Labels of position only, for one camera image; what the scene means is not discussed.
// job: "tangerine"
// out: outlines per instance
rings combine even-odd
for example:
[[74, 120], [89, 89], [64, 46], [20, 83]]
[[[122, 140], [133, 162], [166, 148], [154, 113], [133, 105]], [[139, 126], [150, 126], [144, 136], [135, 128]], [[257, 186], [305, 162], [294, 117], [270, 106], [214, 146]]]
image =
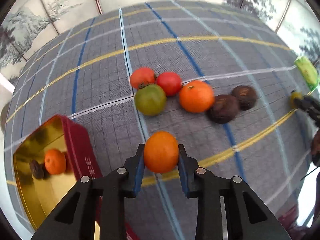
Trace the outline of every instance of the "tangerine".
[[64, 153], [57, 149], [47, 150], [44, 155], [44, 166], [51, 175], [58, 175], [66, 171], [67, 161]]
[[179, 102], [188, 112], [204, 112], [214, 103], [213, 89], [203, 81], [193, 80], [180, 90]]
[[144, 147], [144, 164], [154, 173], [171, 171], [178, 163], [179, 147], [173, 135], [166, 131], [154, 133]]
[[154, 84], [155, 73], [149, 67], [141, 67], [135, 70], [130, 76], [130, 84], [133, 88], [139, 89], [141, 85]]

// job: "screw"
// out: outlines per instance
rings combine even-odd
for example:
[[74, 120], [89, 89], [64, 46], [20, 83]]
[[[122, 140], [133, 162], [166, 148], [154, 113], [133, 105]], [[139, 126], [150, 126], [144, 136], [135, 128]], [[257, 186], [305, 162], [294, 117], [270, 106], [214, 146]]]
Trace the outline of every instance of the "screw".
[[119, 169], [117, 169], [117, 172], [119, 174], [125, 174], [127, 172], [127, 170], [126, 170], [126, 168], [119, 168]]
[[90, 180], [89, 176], [83, 176], [81, 177], [80, 181], [83, 182], [83, 183], [86, 183]]
[[239, 176], [234, 176], [234, 177], [233, 177], [233, 181], [234, 181], [235, 183], [240, 183], [240, 182], [242, 181], [242, 179], [241, 179]]
[[205, 169], [204, 168], [198, 168], [197, 170], [198, 174], [205, 174]]

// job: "yellow stripe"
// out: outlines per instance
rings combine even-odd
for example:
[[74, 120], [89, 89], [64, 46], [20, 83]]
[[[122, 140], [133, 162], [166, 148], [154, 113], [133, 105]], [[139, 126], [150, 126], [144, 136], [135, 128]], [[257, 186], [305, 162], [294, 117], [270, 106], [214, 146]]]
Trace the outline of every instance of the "yellow stripe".
[[7, 180], [7, 184], [13, 185], [13, 186], [17, 185], [17, 183], [15, 181], [12, 181], [12, 180]]
[[[255, 136], [252, 136], [251, 138], [239, 143], [237, 145], [236, 149], [238, 151], [242, 151], [242, 150], [250, 147], [251, 145], [253, 145], [257, 141], [263, 139], [265, 136], [267, 136], [268, 134], [273, 132], [277, 126], [281, 125], [286, 120], [288, 120], [293, 115], [293, 113], [295, 111], [296, 111], [296, 109], [290, 111], [289, 113], [287, 113], [286, 115], [281, 117], [279, 120], [277, 120], [275, 123], [273, 123], [272, 125], [270, 125], [266, 129], [262, 130], [261, 132], [257, 133]], [[208, 158], [205, 158], [205, 159], [199, 161], [198, 164], [200, 167], [207, 168], [207, 167], [210, 167], [216, 163], [220, 163], [220, 162], [223, 162], [224, 160], [229, 159], [230, 157], [232, 157], [234, 155], [234, 152], [235, 152], [234, 148], [230, 147], [221, 153], [215, 154], [211, 157], [208, 157]], [[179, 178], [178, 170], [173, 170], [173, 171], [170, 171], [170, 172], [162, 175], [163, 181], [168, 181], [168, 180], [177, 179], [177, 178]], [[154, 179], [153, 176], [146, 177], [142, 180], [142, 187], [154, 185], [154, 184], [156, 184], [156, 180]]]
[[[176, 38], [166, 38], [166, 39], [160, 39], [160, 40], [156, 40], [156, 41], [149, 41], [149, 42], [145, 42], [142, 44], [138, 44], [138, 45], [134, 45], [128, 48], [128, 51], [131, 50], [135, 50], [135, 49], [141, 49], [141, 48], [145, 48], [145, 47], [149, 47], [149, 46], [154, 46], [154, 45], [158, 45], [158, 44], [162, 44], [162, 43], [168, 43], [168, 42], [176, 42], [176, 41], [213, 41], [213, 40], [218, 40], [218, 39], [222, 39], [222, 40], [228, 40], [228, 41], [241, 41], [241, 42], [250, 42], [250, 43], [258, 43], [261, 45], [267, 45], [267, 46], [273, 46], [273, 47], [279, 47], [282, 49], [286, 49], [289, 50], [288, 47], [285, 47], [283, 45], [280, 44], [275, 44], [275, 43], [271, 43], [271, 42], [265, 42], [265, 41], [259, 41], [259, 40], [253, 40], [253, 39], [247, 39], [247, 38], [242, 38], [242, 37], [235, 37], [235, 36], [193, 36], [193, 37], [181, 37], [179, 39]], [[88, 65], [91, 65], [95, 62], [98, 62], [100, 60], [109, 58], [109, 57], [113, 57], [116, 56], [118, 54], [123, 53], [123, 49], [119, 49], [116, 50], [114, 52], [111, 53], [107, 53], [104, 54], [102, 56], [99, 56], [97, 58], [94, 58], [92, 60], [89, 60], [83, 64], [81, 64], [79, 66], [79, 69], [84, 68]], [[30, 98], [28, 98], [27, 101], [25, 101], [21, 106], [19, 106], [17, 108], [17, 110], [15, 110], [13, 112], [13, 114], [7, 119], [6, 123], [9, 122], [12, 117], [26, 104], [28, 103], [32, 98], [34, 98], [36, 95], [38, 95], [39, 93], [41, 93], [45, 88], [51, 86], [52, 84], [54, 84], [55, 82], [59, 81], [61, 78], [65, 77], [66, 75], [72, 73], [76, 71], [76, 68], [71, 69], [69, 71], [67, 71], [66, 73], [64, 73], [63, 75], [61, 75], [60, 77], [56, 78], [55, 80], [53, 80], [52, 82], [50, 82], [48, 85], [46, 85], [45, 87], [41, 88], [37, 93], [35, 93], [34, 95], [32, 95]]]
[[228, 11], [228, 10], [220, 10], [220, 9], [216, 9], [216, 8], [203, 8], [203, 7], [193, 7], [193, 6], [186, 6], [185, 7], [186, 9], [196, 9], [196, 10], [203, 10], [203, 11], [213, 11], [213, 12], [220, 12], [220, 13], [225, 13], [225, 14], [233, 14], [233, 15], [237, 15], [237, 16], [240, 16], [240, 17], [244, 17], [244, 18], [249, 18], [249, 19], [252, 19], [256, 22], [259, 22], [259, 23], [262, 23], [260, 19], [257, 19], [255, 17], [251, 17], [249, 15], [245, 15], [245, 14], [241, 14], [241, 13], [237, 13], [237, 12], [231, 12], [231, 11]]
[[[237, 13], [237, 12], [231, 12], [231, 11], [227, 11], [227, 10], [219, 10], [219, 9], [215, 9], [215, 8], [202, 8], [202, 7], [186, 7], [188, 9], [197, 9], [197, 10], [210, 10], [210, 11], [214, 11], [214, 12], [220, 12], [220, 13], [225, 13], [225, 14], [233, 14], [233, 15], [237, 15], [237, 16], [241, 16], [241, 17], [245, 17], [245, 18], [250, 18], [254, 21], [257, 21], [259, 23], [261, 23], [261, 21], [259, 19], [256, 19], [254, 17], [251, 17], [251, 16], [248, 16], [248, 15], [243, 15], [241, 13]], [[158, 7], [158, 8], [154, 8], [154, 10], [157, 10], [157, 11], [161, 11], [161, 10], [177, 10], [177, 9], [180, 9], [176, 6], [169, 6], [169, 7]], [[132, 16], [132, 15], [135, 15], [135, 14], [138, 14], [138, 13], [141, 13], [141, 12], [147, 12], [147, 11], [150, 11], [149, 8], [146, 8], [146, 9], [141, 9], [141, 10], [137, 10], [137, 11], [133, 11], [133, 12], [128, 12], [128, 13], [124, 13], [123, 16]], [[89, 29], [89, 28], [92, 28], [92, 27], [95, 27], [97, 25], [100, 25], [100, 24], [103, 24], [103, 23], [106, 23], [106, 22], [109, 22], [109, 21], [112, 21], [112, 20], [115, 20], [115, 19], [118, 19], [119, 16], [114, 16], [114, 17], [111, 17], [111, 18], [108, 18], [108, 19], [105, 19], [103, 21], [100, 21], [100, 22], [97, 22], [95, 24], [92, 24], [90, 26], [87, 26], [87, 27], [84, 27], [82, 28], [81, 30], [79, 30], [78, 32], [72, 34], [71, 36], [69, 36], [67, 40], [73, 38], [74, 36], [80, 34], [81, 32]], [[59, 42], [57, 45], [53, 46], [51, 49], [49, 49], [47, 52], [45, 52], [44, 54], [42, 54], [41, 56], [39, 56], [39, 58], [37, 58], [35, 61], [38, 61], [41, 57], [43, 57], [45, 54], [47, 54], [49, 51], [55, 49], [56, 47], [58, 47], [60, 44], [62, 44], [64, 41], [61, 41]]]

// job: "tomato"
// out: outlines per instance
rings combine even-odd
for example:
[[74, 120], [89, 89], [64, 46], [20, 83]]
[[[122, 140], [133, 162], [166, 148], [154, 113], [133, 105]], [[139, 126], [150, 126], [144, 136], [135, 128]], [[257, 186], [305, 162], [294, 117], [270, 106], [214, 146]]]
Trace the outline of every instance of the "tomato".
[[159, 85], [167, 96], [174, 96], [182, 87], [181, 77], [175, 72], [164, 72], [157, 77], [156, 83]]
[[149, 67], [138, 68], [130, 76], [130, 84], [135, 89], [139, 89], [142, 84], [147, 85], [155, 82], [155, 73]]
[[137, 109], [145, 115], [157, 115], [165, 108], [167, 97], [161, 87], [150, 84], [134, 96]]

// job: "green object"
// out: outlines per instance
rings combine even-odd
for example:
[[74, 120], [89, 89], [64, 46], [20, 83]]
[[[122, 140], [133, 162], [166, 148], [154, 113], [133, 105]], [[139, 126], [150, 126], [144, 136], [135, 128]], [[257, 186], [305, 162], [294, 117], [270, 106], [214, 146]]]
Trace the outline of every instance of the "green object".
[[137, 91], [134, 102], [141, 113], [157, 115], [164, 110], [167, 97], [160, 86], [150, 84]]
[[316, 68], [310, 62], [310, 60], [305, 56], [298, 57], [294, 64], [299, 68], [302, 76], [304, 77], [307, 85], [311, 91], [316, 89], [319, 84], [319, 76]]

